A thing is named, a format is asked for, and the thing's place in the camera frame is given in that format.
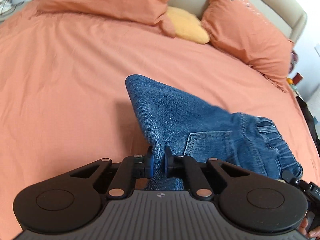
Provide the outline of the blue denim jeans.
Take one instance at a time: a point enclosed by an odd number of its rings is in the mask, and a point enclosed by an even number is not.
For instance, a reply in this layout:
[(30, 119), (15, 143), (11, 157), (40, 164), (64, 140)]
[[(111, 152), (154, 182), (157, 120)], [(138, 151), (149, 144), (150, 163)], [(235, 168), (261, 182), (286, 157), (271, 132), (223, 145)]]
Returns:
[(166, 147), (201, 163), (217, 158), (272, 179), (280, 179), (285, 170), (302, 177), (302, 166), (272, 120), (229, 113), (142, 75), (128, 76), (125, 85), (154, 156), (148, 190), (183, 189), (180, 179), (165, 175)]

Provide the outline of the orange bed sheet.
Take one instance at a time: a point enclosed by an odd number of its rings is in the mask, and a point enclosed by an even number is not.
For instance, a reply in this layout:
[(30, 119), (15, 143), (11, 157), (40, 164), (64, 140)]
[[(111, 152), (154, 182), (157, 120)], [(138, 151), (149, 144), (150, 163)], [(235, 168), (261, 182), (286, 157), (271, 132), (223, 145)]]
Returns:
[(37, 0), (1, 24), (1, 239), (21, 231), (12, 210), (29, 185), (103, 157), (144, 153), (125, 88), (140, 74), (230, 112), (271, 119), (319, 183), (319, 156), (290, 88), (213, 46), (158, 28), (93, 15), (38, 11)]

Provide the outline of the orange fruit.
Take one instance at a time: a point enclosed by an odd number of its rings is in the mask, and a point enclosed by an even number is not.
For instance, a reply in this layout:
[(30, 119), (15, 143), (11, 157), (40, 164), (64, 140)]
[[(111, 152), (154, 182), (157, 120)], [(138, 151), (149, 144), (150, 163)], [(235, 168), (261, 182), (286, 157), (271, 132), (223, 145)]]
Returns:
[(291, 78), (287, 78), (286, 80), (287, 80), (287, 83), (288, 83), (289, 85), (292, 85), (292, 84), (293, 84), (293, 80), (292, 80)]

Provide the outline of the red box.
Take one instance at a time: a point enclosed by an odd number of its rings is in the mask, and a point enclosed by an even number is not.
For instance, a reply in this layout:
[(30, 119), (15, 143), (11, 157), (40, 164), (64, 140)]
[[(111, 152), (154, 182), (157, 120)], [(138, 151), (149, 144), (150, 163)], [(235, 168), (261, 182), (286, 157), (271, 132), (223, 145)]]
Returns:
[(304, 77), (300, 73), (296, 73), (295, 76), (292, 79), (292, 82), (296, 86), (303, 79), (304, 79)]

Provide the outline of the purple plush bear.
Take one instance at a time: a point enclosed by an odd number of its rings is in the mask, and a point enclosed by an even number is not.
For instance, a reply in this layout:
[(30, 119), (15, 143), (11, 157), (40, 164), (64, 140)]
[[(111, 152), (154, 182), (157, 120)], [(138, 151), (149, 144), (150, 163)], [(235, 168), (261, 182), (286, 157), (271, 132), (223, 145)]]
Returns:
[(298, 63), (298, 55), (297, 53), (292, 50), (291, 51), (291, 61), (290, 61), (290, 68), (289, 68), (289, 74), (292, 73), (292, 71), (294, 70), (295, 68), (295, 65)]

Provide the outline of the right orange pillow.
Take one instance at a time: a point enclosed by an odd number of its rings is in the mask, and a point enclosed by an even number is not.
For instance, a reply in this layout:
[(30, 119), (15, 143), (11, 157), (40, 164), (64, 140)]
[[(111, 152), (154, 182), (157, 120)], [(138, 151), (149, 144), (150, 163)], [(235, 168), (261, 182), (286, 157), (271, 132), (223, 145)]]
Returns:
[(285, 89), (293, 42), (248, 0), (209, 0), (202, 25), (211, 44)]

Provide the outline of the yellow cushion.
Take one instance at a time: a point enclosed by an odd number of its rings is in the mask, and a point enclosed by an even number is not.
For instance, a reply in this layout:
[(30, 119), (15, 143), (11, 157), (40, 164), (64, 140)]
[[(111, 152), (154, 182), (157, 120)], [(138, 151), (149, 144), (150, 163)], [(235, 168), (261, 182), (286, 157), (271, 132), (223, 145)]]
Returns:
[(198, 44), (207, 44), (210, 41), (209, 34), (196, 15), (176, 7), (168, 7), (166, 15), (171, 20), (178, 38)]

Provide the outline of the white cloth on nightstand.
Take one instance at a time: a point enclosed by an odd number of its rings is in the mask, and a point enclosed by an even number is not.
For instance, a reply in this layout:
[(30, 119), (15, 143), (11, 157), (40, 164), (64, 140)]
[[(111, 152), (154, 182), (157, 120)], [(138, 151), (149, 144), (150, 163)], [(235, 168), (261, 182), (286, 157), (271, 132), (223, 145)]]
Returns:
[(8, 0), (0, 0), (0, 14), (4, 14), (12, 9), (12, 4)]

